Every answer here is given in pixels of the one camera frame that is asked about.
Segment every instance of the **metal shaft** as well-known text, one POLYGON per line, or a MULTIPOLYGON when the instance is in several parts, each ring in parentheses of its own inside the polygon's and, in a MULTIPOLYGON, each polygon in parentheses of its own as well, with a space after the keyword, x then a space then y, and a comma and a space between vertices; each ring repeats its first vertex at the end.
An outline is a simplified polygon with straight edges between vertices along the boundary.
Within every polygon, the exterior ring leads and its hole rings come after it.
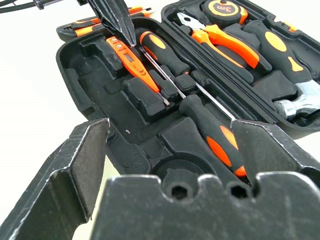
MULTIPOLYGON (((185 99, 186 95, 177 87, 177 85, 174 83, 174 81, 171 79, 171 77, 159 66, 159 64, 150 56, 149 53, 146 52, 146 50, 143 47, 140 47, 141 52, 145 55, 145 57, 151 62, 151 64, 158 70, 158 72, 164 77, 164 79, 170 81, 175 88, 177 89, 179 95, 185 99)), ((236 120, 235 116, 231 114, 220 102, 218 102, 207 90, 205 90, 200 84, 195 82, 195 86, 204 94, 206 95, 214 105, 216 105, 230 120, 233 122, 236 120)))

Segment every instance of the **hammer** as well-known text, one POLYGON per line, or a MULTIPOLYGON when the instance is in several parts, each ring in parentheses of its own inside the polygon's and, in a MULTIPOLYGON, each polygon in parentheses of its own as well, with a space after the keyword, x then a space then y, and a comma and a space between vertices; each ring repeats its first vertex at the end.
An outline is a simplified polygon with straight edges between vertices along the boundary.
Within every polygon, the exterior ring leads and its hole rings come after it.
POLYGON ((279 70, 297 88, 298 97, 289 101, 275 101, 278 113, 285 119, 293 119, 296 115, 309 115, 320 109, 320 85, 317 84, 310 71, 299 63, 293 51, 277 35, 271 32, 262 20, 249 22, 243 30, 255 34, 260 41, 261 54, 279 70))

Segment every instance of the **flathead screwdriver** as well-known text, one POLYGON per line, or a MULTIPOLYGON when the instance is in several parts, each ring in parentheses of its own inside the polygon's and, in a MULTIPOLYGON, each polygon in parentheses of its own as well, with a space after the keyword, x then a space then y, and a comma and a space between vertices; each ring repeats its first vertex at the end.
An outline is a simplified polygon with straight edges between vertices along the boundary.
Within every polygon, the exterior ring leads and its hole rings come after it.
POLYGON ((195 122, 201 136, 213 153, 237 177, 245 177, 246 171, 242 164, 234 134, 223 126, 223 124, 202 104, 200 97, 196 94, 186 96, 150 54, 142 47, 140 47, 140 50, 164 79, 170 81, 175 86, 183 99, 179 111, 195 122))

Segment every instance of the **pliers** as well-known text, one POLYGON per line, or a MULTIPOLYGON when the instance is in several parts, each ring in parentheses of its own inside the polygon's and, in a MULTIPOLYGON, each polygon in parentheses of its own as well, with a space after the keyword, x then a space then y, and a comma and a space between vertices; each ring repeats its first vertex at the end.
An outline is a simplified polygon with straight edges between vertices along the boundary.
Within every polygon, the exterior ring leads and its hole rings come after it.
POLYGON ((214 57, 218 58, 218 60, 238 73, 247 83, 252 84, 252 75, 243 66, 215 47, 215 45, 222 45, 233 50, 240 55, 250 67, 257 69, 263 74, 272 71, 271 64, 257 50, 248 46, 243 41, 228 35, 222 31, 218 25, 214 24, 206 26, 197 19, 182 12, 178 12, 177 16, 183 25, 186 25, 193 30, 192 37, 198 43, 203 45, 214 57))

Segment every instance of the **hammer handle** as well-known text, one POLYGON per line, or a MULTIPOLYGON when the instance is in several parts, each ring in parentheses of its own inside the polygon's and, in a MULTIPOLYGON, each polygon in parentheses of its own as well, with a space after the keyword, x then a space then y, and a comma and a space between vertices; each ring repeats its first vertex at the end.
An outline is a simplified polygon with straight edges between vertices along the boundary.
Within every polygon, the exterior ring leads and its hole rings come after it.
POLYGON ((304 83, 313 79, 310 71, 297 60, 289 46, 271 32, 262 20, 249 22, 243 31, 257 36, 261 54, 274 70, 280 70, 292 83, 304 83))

